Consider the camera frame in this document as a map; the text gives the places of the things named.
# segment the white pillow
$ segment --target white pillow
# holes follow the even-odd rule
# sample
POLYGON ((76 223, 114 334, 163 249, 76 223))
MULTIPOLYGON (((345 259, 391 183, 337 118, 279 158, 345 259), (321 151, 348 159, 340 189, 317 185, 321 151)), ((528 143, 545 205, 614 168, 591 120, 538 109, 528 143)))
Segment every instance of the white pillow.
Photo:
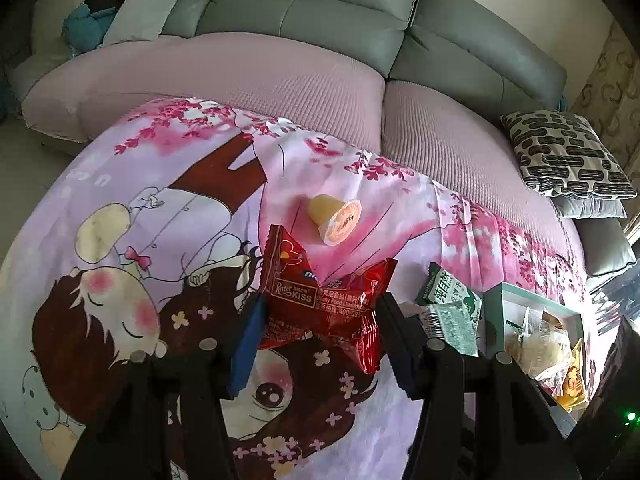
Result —
POLYGON ((156 40, 176 1, 124 0, 102 44, 108 46, 123 41, 156 40))

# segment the black and white pillow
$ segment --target black and white pillow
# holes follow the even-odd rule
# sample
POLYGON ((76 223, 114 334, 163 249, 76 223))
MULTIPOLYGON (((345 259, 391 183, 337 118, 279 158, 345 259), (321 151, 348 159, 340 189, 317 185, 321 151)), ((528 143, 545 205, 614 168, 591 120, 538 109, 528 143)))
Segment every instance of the black and white pillow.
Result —
POLYGON ((515 112, 500 118, 524 182, 546 196, 633 198, 638 192, 587 119, 568 112, 515 112))

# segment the pink blanket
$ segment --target pink blanket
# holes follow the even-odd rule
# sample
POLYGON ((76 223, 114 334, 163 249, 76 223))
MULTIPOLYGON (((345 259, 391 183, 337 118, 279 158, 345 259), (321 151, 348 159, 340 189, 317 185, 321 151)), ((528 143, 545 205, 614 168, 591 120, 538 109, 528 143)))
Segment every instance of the pink blanket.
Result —
MULTIPOLYGON (((422 174, 283 118, 155 100, 73 162, 2 268, 12 322, 0 351, 17 358, 0 364, 0 400, 43 478, 58 476, 133 351, 180 354, 225 329, 258 285, 271 224, 306 248, 320 283, 395 257, 398 303, 416 297, 430 262, 478 292, 506 281, 574 308, 588 301, 580 270, 422 174), (356 229, 333 248, 306 215, 321 193, 362 202, 356 229)), ((309 333, 259 352, 223 412, 243 479, 393 479, 420 407, 388 359, 369 376, 309 333)), ((178 478, 177 399, 167 424, 178 478)))

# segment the cartoon eye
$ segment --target cartoon eye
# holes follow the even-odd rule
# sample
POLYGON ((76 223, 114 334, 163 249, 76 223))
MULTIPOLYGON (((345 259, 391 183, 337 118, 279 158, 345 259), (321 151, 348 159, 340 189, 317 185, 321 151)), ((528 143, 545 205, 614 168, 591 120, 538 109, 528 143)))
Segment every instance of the cartoon eye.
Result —
POLYGON ((284 390, 275 383, 262 383, 255 391, 255 400, 265 408, 277 408, 284 399, 284 390))

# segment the yellow packet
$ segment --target yellow packet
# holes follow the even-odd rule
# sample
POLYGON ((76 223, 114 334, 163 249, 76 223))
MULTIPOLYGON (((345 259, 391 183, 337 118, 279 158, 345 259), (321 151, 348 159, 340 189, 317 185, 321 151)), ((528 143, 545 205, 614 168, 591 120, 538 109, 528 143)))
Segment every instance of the yellow packet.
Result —
POLYGON ((582 383, 582 339, 571 350, 571 357, 571 365, 562 384, 562 395, 556 398, 568 412, 582 404, 586 398, 582 383))

